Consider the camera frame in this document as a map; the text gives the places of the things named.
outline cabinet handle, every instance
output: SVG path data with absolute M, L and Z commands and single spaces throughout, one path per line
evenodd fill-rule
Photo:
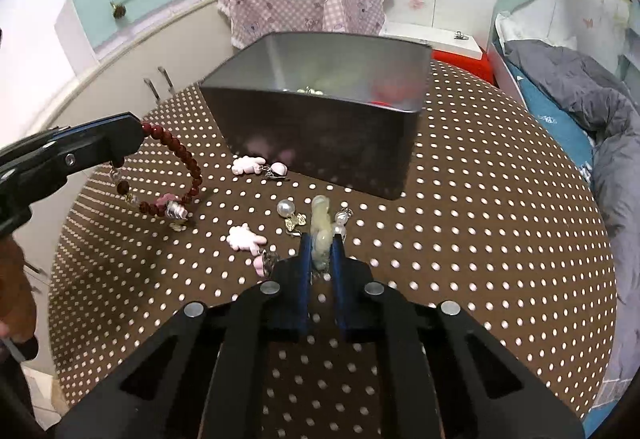
M 151 89 L 151 92 L 154 93 L 154 96 L 156 97 L 156 104 L 160 105 L 160 96 L 158 95 L 158 91 L 156 91 L 156 87 L 154 86 L 153 82 L 149 78 L 145 78 L 145 83 L 146 86 Z
M 127 15 L 127 7 L 124 4 L 117 4 L 112 2 L 111 7 L 113 8 L 113 18 L 116 20 L 120 20 L 125 15 Z
M 35 267 L 34 265 L 31 265 L 29 262 L 25 262 L 24 265 L 28 269 L 33 271 L 33 273 L 36 273 L 36 275 L 43 276 L 44 278 L 49 278 L 49 275 L 47 275 L 47 273 L 45 273 L 43 269 L 40 269 L 39 267 Z
M 160 71 L 160 74 L 162 76 L 164 76 L 164 79 L 166 80 L 167 84 L 169 85 L 169 94 L 173 96 L 175 94 L 175 88 L 174 88 L 173 82 L 171 81 L 171 79 L 169 77 L 169 73 L 161 65 L 158 66 L 158 70 Z
M 110 5 L 113 9 L 113 18 L 119 20 L 127 15 L 127 7 L 125 6 L 125 2 L 129 0 L 111 0 Z

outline brown polka dot tablecloth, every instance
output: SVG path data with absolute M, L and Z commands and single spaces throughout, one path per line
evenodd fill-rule
M 350 207 L 348 255 L 423 305 L 459 302 L 578 416 L 602 382 L 614 334 L 615 284 L 606 231 L 590 190 L 556 142 L 516 102 L 482 80 L 433 62 L 433 82 L 405 191 L 395 201 L 289 173 L 288 182 L 234 176 L 233 156 L 192 87 L 152 111 L 193 152 L 202 193 L 191 223 L 132 211 L 98 167 L 62 229 L 52 275 L 50 340 L 69 403 L 92 387 L 185 302 L 226 303 L 260 281 L 249 252 L 225 242 L 248 223 L 281 257 L 276 203 L 310 215 L 325 194 Z M 186 169 L 148 138 L 127 159 L 132 192 L 152 201 L 183 191 Z M 315 281 L 311 332 L 270 349 L 262 436 L 372 437 L 380 427 L 374 346 L 340 340 L 329 276 Z

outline metal box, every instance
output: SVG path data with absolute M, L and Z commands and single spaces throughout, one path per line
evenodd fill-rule
M 403 40 L 279 32 L 238 52 L 200 89 L 234 154 L 396 199 L 430 61 L 430 47 Z M 307 88 L 316 94 L 299 92 Z

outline red bead bracelet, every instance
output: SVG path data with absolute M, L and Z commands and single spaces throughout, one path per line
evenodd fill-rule
M 176 138 L 171 132 L 165 130 L 164 127 L 160 125 L 153 126 L 148 122 L 143 122 L 142 131 L 145 136 L 151 136 L 154 140 L 158 140 L 164 146 L 168 147 L 169 150 L 171 150 L 175 154 L 176 158 L 179 158 L 187 167 L 187 170 L 189 171 L 189 174 L 192 178 L 191 187 L 182 197 L 178 198 L 177 196 L 174 196 L 174 198 L 182 206 L 190 204 L 193 201 L 193 198 L 200 193 L 200 185 L 202 185 L 202 171 L 198 166 L 198 162 L 193 157 L 193 154 L 189 152 L 182 143 L 180 143 L 180 140 L 178 138 Z M 111 180 L 116 183 L 116 191 L 118 192 L 118 194 L 125 196 L 128 203 L 133 204 L 134 206 L 138 206 L 140 213 L 164 217 L 167 204 L 168 202 L 170 202 L 168 200 L 168 197 L 171 196 L 164 195 L 156 199 L 156 202 L 154 202 L 153 204 L 149 204 L 145 201 L 138 202 L 137 197 L 129 193 L 129 182 L 120 178 L 120 171 L 118 170 L 119 167 L 116 166 L 117 164 L 122 166 L 124 163 L 112 162 L 110 177 Z

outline silver handle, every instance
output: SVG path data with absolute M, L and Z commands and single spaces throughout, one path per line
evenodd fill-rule
M 167 85 L 169 85 L 169 94 L 174 95 L 175 94 L 175 88 L 174 88 L 173 82 L 171 81 L 171 79 L 169 77 L 169 73 L 161 65 L 158 66 L 158 70 L 160 71 L 160 74 L 162 76 L 164 76 L 164 79 L 166 80 Z
M 27 269 L 30 269 L 31 271 L 33 271 L 33 273 L 35 273 L 36 275 L 43 276 L 44 278 L 49 278 L 49 275 L 47 275 L 47 273 L 45 273 L 43 269 L 40 269 L 39 267 L 35 267 L 34 265 L 31 265 L 28 262 L 25 262 L 24 265 L 27 267 Z
M 156 87 L 154 86 L 153 82 L 149 79 L 149 78 L 145 78 L 145 83 L 146 86 L 149 87 L 149 89 L 151 89 L 151 92 L 154 93 L 154 96 L 156 97 L 156 104 L 160 105 L 160 96 L 158 95 L 158 91 L 156 91 Z

